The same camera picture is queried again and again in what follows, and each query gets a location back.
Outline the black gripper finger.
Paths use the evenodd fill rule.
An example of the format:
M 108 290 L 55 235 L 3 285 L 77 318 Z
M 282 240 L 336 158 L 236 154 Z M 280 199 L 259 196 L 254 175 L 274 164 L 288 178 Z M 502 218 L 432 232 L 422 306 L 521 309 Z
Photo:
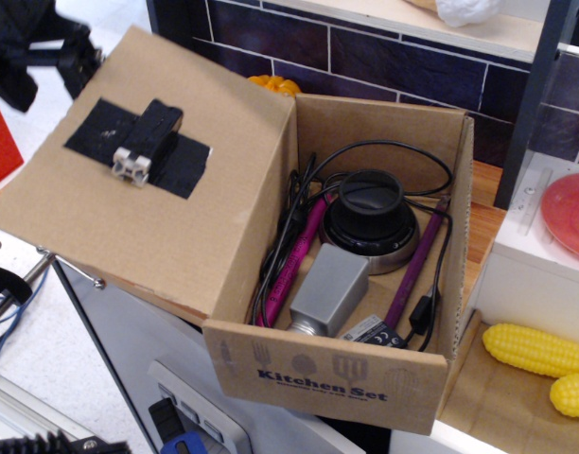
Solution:
M 103 62 L 102 49 L 94 47 L 91 42 L 63 43 L 57 70 L 73 99 L 78 98 Z

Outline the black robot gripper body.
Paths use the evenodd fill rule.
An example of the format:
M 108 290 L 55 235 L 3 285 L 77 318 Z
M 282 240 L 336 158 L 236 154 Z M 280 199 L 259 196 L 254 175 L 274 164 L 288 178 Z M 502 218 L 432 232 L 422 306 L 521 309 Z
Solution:
M 38 92 L 30 67 L 57 69 L 64 42 L 91 42 L 90 28 L 65 18 L 54 1 L 0 1 L 0 97 L 27 112 Z

